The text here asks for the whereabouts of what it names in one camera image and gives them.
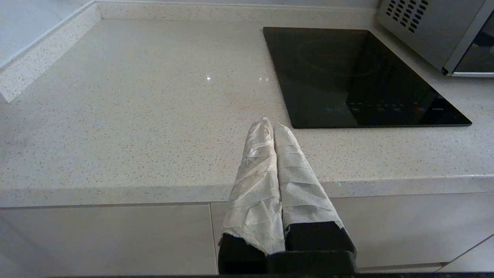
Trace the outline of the left gripper wrapped left finger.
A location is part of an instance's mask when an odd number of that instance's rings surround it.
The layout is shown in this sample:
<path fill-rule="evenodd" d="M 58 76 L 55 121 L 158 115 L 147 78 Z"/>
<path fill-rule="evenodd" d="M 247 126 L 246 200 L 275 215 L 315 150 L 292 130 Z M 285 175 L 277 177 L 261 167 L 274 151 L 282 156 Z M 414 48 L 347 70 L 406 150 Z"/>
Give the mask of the left gripper wrapped left finger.
<path fill-rule="evenodd" d="M 267 258 L 286 250 L 274 130 L 266 117 L 247 133 L 218 245 L 221 275 L 266 273 Z"/>

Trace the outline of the left gripper wrapped right finger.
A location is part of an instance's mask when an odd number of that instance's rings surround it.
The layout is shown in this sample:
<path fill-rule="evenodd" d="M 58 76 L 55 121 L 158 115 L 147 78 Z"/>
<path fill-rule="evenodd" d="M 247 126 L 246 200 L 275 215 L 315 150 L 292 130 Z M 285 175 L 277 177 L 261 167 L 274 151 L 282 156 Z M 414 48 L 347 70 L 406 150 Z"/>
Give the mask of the left gripper wrapped right finger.
<path fill-rule="evenodd" d="M 286 249 L 355 256 L 356 248 L 293 132 L 275 125 L 274 144 Z"/>

